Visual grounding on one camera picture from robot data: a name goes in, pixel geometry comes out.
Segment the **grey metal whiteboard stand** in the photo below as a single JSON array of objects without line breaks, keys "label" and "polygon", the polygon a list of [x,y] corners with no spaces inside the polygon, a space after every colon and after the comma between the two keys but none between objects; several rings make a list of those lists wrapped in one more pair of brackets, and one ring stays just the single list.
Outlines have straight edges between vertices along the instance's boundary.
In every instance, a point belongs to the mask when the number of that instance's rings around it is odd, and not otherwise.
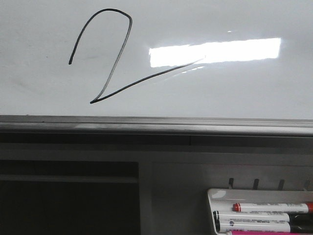
[{"label": "grey metal whiteboard stand", "polygon": [[211,188],[310,191],[313,139],[0,136],[3,235],[210,235]]}]

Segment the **black-capped white marker upper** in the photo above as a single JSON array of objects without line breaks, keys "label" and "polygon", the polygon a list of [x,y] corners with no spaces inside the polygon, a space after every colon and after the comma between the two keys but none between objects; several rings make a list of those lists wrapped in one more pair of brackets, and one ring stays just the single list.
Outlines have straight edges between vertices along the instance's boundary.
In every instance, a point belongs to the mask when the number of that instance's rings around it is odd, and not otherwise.
[{"label": "black-capped white marker upper", "polygon": [[236,222],[309,222],[313,219],[311,213],[288,214],[280,212],[236,212],[213,211],[215,221]]}]

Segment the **pink marker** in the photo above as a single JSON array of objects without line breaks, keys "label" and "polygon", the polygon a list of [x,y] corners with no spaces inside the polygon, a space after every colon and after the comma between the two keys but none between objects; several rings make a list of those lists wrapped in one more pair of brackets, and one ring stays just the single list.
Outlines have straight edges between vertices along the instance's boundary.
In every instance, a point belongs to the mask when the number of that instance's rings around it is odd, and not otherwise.
[{"label": "pink marker", "polygon": [[286,232],[246,232],[246,231],[229,231],[227,235],[313,235],[307,233],[286,233]]}]

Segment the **grey aluminium whiteboard ledge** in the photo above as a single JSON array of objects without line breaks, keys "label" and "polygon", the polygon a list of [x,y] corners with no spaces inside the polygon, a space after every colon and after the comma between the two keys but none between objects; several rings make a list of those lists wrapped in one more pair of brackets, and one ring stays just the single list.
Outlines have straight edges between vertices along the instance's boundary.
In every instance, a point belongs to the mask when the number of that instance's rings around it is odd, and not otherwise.
[{"label": "grey aluminium whiteboard ledge", "polygon": [[1,132],[143,135],[313,136],[309,119],[2,115]]}]

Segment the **white plastic marker tray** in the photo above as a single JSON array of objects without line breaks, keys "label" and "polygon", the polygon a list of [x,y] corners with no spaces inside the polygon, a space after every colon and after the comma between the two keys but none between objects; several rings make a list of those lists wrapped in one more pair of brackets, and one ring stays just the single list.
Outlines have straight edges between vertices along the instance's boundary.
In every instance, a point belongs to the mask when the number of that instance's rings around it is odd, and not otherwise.
[{"label": "white plastic marker tray", "polygon": [[[313,202],[311,191],[271,191],[271,190],[242,190],[242,189],[209,189],[207,192],[208,211],[213,232],[216,235],[226,235],[227,232],[217,232],[213,211],[233,212],[235,203],[308,203]],[[313,224],[296,222],[292,225]]]}]

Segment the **black-capped white marker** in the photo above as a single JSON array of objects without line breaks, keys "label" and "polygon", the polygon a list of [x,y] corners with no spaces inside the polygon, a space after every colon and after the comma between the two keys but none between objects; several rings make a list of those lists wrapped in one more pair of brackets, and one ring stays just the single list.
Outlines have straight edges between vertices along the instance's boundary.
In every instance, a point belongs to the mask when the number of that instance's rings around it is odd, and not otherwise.
[{"label": "black-capped white marker", "polygon": [[283,233],[312,233],[312,224],[292,225],[288,222],[238,222],[217,221],[217,232],[244,231],[244,232],[283,232]]},{"label": "black-capped white marker", "polygon": [[288,214],[280,212],[236,212],[213,211],[215,221],[236,222],[309,222],[313,219],[311,213]]}]

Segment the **large white whiteboard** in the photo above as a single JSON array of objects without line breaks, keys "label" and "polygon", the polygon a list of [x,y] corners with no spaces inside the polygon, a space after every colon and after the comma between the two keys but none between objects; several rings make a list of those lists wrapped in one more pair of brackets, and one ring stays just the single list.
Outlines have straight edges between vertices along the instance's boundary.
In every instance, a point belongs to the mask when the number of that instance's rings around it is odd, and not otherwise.
[{"label": "large white whiteboard", "polygon": [[313,117],[310,0],[3,0],[3,115]]}]

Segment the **red-capped white marker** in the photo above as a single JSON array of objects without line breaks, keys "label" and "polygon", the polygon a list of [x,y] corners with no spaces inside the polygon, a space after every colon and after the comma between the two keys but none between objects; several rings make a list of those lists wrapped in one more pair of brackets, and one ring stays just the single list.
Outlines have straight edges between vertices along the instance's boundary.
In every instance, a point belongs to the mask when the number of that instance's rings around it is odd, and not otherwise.
[{"label": "red-capped white marker", "polygon": [[235,203],[237,212],[312,213],[313,203]]}]

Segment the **black-capped white marker lower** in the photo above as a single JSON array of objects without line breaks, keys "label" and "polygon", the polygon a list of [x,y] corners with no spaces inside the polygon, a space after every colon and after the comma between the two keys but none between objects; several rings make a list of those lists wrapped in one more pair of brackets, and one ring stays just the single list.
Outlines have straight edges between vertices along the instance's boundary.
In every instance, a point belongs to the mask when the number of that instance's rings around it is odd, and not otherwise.
[{"label": "black-capped white marker lower", "polygon": [[238,222],[217,221],[217,232],[244,231],[244,232],[283,232],[283,233],[312,233],[312,224],[292,225],[288,222]]}]

